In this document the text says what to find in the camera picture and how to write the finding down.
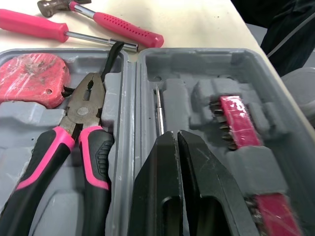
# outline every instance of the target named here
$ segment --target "pink tape measure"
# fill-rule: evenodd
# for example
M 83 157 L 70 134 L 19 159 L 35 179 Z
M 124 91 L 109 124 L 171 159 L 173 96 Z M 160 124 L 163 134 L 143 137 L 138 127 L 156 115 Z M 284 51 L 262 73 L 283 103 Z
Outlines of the pink tape measure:
M 24 54 L 0 67 L 0 103 L 38 102 L 47 108 L 60 105 L 63 86 L 70 83 L 65 62 L 48 53 Z

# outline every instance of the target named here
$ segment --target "gray plastic case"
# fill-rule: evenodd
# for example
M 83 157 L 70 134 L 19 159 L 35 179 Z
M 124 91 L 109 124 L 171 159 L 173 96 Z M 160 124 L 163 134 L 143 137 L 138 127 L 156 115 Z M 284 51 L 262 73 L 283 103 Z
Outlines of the gray plastic case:
M 108 55 L 100 49 L 16 49 L 1 53 L 0 65 L 15 56 L 37 52 L 61 57 L 69 67 L 73 88 L 89 72 L 101 72 Z M 133 182 L 157 137 L 156 85 L 161 92 L 165 130 L 175 133 L 183 129 L 200 135 L 227 168 L 232 164 L 231 156 L 244 156 L 240 162 L 246 162 L 246 153 L 252 155 L 255 149 L 232 155 L 208 103 L 220 95 L 241 96 L 267 147 L 257 152 L 261 157 L 257 162 L 265 155 L 271 160 L 264 163 L 269 178 L 259 173 L 257 182 L 262 187 L 258 191 L 286 193 L 305 234 L 315 235 L 315 132 L 258 54 L 244 49 L 146 49 L 137 62 L 130 62 L 122 52 L 112 73 L 106 75 L 105 85 L 101 120 L 115 137 L 109 154 L 112 203 L 107 236 L 127 235 Z M 36 139 L 58 125 L 65 105 L 66 101 L 57 109 L 46 110 L 36 103 L 0 104 L 0 208 L 25 169 Z M 250 170 L 255 161 L 246 164 L 245 169 Z M 235 176 L 252 175 L 251 171 L 238 175 L 237 168 L 230 171 Z M 257 191 L 255 181 L 247 184 L 242 177 L 237 181 L 244 196 Z M 46 190 L 30 236 L 80 236 L 83 191 L 81 157 L 75 148 Z M 189 235 L 185 223 L 184 235 Z

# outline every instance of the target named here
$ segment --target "pliers jaw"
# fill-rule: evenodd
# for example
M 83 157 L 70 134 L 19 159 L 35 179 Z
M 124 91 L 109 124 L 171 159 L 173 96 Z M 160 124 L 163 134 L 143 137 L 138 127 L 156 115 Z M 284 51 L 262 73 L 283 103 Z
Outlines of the pliers jaw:
M 82 129 L 99 125 L 104 99 L 100 75 L 89 73 L 73 92 L 60 126 L 76 139 Z

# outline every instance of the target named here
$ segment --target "white table surface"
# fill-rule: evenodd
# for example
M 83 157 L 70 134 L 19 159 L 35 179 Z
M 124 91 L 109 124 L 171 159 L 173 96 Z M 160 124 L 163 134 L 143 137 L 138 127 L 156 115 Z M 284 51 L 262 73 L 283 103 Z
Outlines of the white table surface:
M 85 6 L 162 34 L 165 39 L 163 47 L 249 48 L 264 56 L 230 0 L 92 0 Z M 0 0 L 0 8 L 41 16 L 37 0 Z M 70 31 L 129 41 L 78 13 L 60 12 L 50 20 L 67 23 Z M 74 38 L 60 43 L 0 29 L 0 51 L 41 47 L 104 46 Z

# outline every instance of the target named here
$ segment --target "pink pliers handle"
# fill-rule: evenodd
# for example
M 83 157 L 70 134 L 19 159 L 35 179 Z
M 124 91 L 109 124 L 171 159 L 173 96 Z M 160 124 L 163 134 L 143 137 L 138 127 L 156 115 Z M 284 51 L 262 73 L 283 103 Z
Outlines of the pink pliers handle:
M 79 12 L 92 18 L 102 27 L 139 42 L 147 48 L 160 48 L 164 43 L 162 35 L 143 30 L 127 21 L 101 12 L 93 12 L 78 3 L 72 1 L 69 4 L 72 11 Z
M 85 177 L 83 236 L 104 236 L 111 202 L 108 154 L 113 142 L 113 136 L 101 126 L 86 128 L 79 136 Z M 1 236 L 29 235 L 37 206 L 74 144 L 60 126 L 38 137 L 29 166 L 0 218 Z

